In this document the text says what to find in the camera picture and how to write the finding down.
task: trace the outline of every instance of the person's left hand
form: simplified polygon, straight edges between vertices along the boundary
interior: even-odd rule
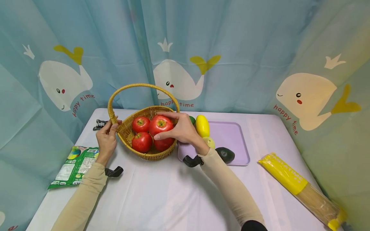
[[[118,124],[112,125],[112,121],[109,120],[107,124],[96,133],[96,139],[99,144],[99,155],[96,163],[100,163],[106,166],[109,159],[111,158],[116,146],[116,133],[118,125],[122,123],[121,120],[117,120]]]

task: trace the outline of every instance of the white tablecloth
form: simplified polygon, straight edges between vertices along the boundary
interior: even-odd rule
[[[116,109],[120,119],[135,110]],[[188,112],[196,117],[199,112]],[[275,152],[317,186],[279,117],[201,112],[209,121],[240,124],[250,155],[248,166],[230,166],[259,206],[269,231],[324,231],[324,225],[281,186],[257,161]],[[96,147],[96,119],[108,120],[107,109],[96,109],[76,145]],[[124,173],[111,178],[97,202],[87,230],[240,230],[224,199],[199,166],[188,168],[174,153],[161,161],[137,157],[120,141],[108,167]],[[50,230],[75,187],[50,190],[28,231]]]

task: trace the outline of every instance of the black clip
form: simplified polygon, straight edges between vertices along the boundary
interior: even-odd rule
[[[96,120],[96,127],[94,127],[92,130],[93,131],[100,130],[105,126],[106,123],[108,123],[108,121],[97,119]]]
[[[114,171],[105,168],[105,175],[108,177],[119,177],[122,173],[123,173],[123,168],[121,166],[116,167]]]
[[[203,160],[202,158],[200,158],[199,156],[196,156],[193,158],[191,158],[190,156],[186,155],[184,157],[184,159],[182,160],[188,167],[190,168],[194,168],[195,166],[197,166],[198,164],[200,164],[201,166],[204,164],[203,163]]]

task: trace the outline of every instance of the curtain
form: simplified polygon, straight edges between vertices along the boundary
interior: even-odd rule
[[[0,1],[0,230],[26,229],[92,112],[138,82],[182,111],[281,117],[366,230],[369,12],[364,0]],[[173,107],[140,87],[113,107],[158,104]]]

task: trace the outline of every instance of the snack bag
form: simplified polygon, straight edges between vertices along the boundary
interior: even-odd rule
[[[98,155],[98,147],[73,146],[71,153],[48,189],[79,185]]]
[[[266,155],[258,162],[331,230],[336,231],[346,220],[347,214],[343,209],[318,192],[275,153]]]

